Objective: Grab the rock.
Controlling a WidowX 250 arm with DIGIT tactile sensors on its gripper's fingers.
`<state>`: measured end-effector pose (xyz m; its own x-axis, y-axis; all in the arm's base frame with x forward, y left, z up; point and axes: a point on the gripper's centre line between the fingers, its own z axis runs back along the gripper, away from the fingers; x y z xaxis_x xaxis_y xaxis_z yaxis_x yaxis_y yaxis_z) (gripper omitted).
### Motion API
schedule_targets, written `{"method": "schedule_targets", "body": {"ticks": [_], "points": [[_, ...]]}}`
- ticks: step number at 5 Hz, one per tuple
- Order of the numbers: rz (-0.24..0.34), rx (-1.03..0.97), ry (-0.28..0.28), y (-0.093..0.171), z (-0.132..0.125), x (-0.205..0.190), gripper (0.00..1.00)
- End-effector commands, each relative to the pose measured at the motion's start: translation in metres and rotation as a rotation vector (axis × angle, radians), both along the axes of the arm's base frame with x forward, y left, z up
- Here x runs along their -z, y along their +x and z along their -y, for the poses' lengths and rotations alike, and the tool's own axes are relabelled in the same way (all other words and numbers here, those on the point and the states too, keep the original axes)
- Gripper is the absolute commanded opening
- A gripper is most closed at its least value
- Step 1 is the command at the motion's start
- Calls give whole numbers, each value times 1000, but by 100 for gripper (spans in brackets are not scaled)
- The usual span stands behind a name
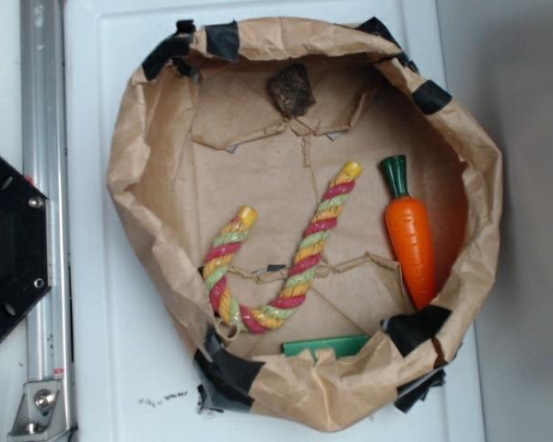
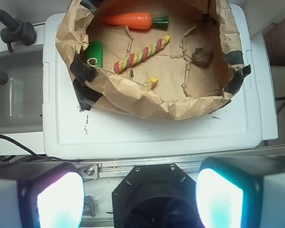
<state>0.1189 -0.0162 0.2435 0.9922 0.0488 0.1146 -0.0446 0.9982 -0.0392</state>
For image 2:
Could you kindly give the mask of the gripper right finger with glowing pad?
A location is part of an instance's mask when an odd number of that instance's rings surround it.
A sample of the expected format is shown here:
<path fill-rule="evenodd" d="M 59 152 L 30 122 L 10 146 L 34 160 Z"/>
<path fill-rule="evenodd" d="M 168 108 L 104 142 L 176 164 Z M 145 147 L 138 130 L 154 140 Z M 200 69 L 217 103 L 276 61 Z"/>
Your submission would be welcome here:
<path fill-rule="evenodd" d="M 206 158 L 196 203 L 207 228 L 285 228 L 285 156 Z"/>

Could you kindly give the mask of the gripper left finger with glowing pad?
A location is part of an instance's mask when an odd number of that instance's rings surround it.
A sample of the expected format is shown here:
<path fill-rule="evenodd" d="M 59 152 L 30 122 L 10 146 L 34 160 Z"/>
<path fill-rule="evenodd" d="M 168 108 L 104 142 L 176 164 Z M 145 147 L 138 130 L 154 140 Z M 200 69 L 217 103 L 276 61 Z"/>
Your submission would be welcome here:
<path fill-rule="evenodd" d="M 84 184 L 67 161 L 0 163 L 0 228 L 77 228 Z"/>

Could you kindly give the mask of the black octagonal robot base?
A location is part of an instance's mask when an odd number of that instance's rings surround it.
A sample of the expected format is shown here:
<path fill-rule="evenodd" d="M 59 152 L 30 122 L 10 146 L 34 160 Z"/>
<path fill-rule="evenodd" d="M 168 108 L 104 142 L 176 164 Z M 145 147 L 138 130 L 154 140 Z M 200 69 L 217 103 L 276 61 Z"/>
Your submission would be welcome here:
<path fill-rule="evenodd" d="M 116 228 L 202 228 L 196 182 L 176 164 L 135 166 L 112 192 Z"/>

